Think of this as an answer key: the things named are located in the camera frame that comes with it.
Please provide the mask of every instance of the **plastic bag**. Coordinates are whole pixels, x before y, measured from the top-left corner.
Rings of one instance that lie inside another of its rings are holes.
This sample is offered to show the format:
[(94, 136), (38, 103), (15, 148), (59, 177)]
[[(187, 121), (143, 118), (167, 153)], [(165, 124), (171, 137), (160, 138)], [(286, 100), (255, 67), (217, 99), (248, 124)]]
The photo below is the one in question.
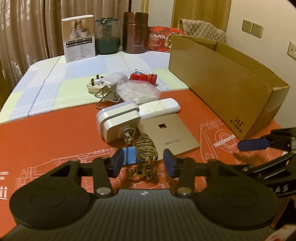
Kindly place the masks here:
[(160, 90), (147, 81), (120, 80), (116, 93), (124, 100), (133, 100), (137, 104), (159, 100)]

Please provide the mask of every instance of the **red instant rice package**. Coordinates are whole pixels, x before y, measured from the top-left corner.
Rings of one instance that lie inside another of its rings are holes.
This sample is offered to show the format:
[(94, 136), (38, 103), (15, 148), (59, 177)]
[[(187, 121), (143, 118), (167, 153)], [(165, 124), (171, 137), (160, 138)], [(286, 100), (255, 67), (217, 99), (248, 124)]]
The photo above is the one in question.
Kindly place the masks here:
[(172, 38), (174, 34), (186, 35), (183, 31), (177, 28), (160, 26), (150, 27), (147, 47), (153, 51), (169, 53), (172, 47)]

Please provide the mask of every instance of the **orange mat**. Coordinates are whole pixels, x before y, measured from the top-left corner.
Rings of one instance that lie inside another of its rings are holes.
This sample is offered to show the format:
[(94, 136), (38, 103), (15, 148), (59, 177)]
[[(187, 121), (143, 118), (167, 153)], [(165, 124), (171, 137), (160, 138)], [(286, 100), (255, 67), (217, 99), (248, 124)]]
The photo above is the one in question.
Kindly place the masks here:
[[(165, 92), (161, 97), (174, 98), (180, 104), (179, 117), (201, 145), (199, 150), (187, 154), (197, 162), (215, 158), (227, 164), (259, 165), (282, 154), (282, 151), (274, 149), (240, 153), (237, 138), (216, 147), (216, 142), (233, 133), (202, 100), (190, 90)], [(16, 189), (69, 159), (90, 162), (95, 157), (115, 153), (115, 147), (106, 144), (98, 134), (97, 112), (95, 104), (90, 104), (0, 125), (0, 237), (15, 226), (9, 211), (9, 199)], [(280, 126), (272, 121), (254, 137), (277, 128)], [(118, 178), (111, 179), (114, 189), (173, 189), (177, 182), (168, 177), (163, 163), (158, 165), (157, 183), (145, 180), (133, 182), (126, 179), (126, 173), (124, 168)], [(92, 178), (84, 178), (82, 186), (92, 192)], [(197, 177), (195, 186), (196, 191), (201, 191), (206, 186), (205, 179)]]

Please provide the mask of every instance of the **electrical outlet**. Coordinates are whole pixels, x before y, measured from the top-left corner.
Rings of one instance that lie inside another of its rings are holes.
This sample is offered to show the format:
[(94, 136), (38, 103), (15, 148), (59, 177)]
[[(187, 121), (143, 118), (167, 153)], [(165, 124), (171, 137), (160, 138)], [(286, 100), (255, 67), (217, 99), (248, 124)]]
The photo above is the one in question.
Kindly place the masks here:
[(251, 31), (252, 31), (252, 24), (253, 23), (250, 22), (250, 21), (243, 20), (243, 22), (242, 22), (242, 30), (250, 34)]
[(263, 33), (263, 27), (261, 25), (256, 24), (256, 23), (253, 23), (252, 34), (261, 38), (262, 33)]
[(292, 42), (290, 42), (289, 48), (288, 48), (288, 55), (296, 59), (296, 44), (293, 44)]

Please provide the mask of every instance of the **brown thermos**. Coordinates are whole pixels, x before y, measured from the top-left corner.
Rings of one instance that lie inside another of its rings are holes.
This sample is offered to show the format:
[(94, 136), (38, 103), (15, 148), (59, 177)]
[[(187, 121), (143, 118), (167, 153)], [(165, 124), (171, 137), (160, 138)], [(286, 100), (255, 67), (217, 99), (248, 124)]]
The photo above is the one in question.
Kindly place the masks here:
[(123, 15), (122, 50), (126, 53), (145, 53), (148, 13), (125, 12)]

